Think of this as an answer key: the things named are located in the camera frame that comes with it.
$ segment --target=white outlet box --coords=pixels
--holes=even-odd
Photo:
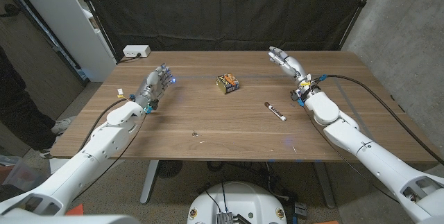
[[[140,53],[141,57],[148,57],[151,52],[149,45],[128,45],[123,49],[123,53],[127,58],[136,57]]]

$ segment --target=metal table leg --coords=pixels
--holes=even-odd
[[[327,169],[323,162],[315,162],[314,170],[318,176],[319,184],[321,185],[322,192],[324,195],[325,205],[332,209],[336,206],[333,198],[332,186],[330,185],[330,180],[328,179]]]
[[[142,189],[142,195],[140,196],[140,203],[146,204],[150,200],[151,191],[153,190],[154,180],[157,173],[158,160],[151,160],[146,172],[144,189]]]

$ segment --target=person's leg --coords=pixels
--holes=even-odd
[[[43,117],[30,98],[28,92],[22,91],[17,97],[0,106],[0,121],[25,144],[34,150],[52,147],[57,135],[51,132],[55,121]]]
[[[15,71],[0,47],[0,121],[34,150],[52,147],[55,121],[35,106],[22,77]]]

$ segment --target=shoe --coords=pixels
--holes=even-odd
[[[54,141],[53,145],[56,144],[56,142],[59,140],[59,138],[60,138],[60,136],[55,137],[55,141]],[[45,149],[42,149],[39,151],[40,151],[40,157],[43,159],[54,158],[54,156],[51,155],[51,148],[45,148]]]
[[[68,117],[61,121],[56,121],[54,127],[52,127],[51,132],[56,135],[61,135],[69,127],[69,124],[76,118],[76,116]]]
[[[44,150],[40,150],[40,157],[43,159],[53,159],[54,156],[51,155],[51,151],[49,148],[45,148]]]

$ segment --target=concrete wall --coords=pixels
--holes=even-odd
[[[342,49],[444,153],[444,0],[368,0]]]

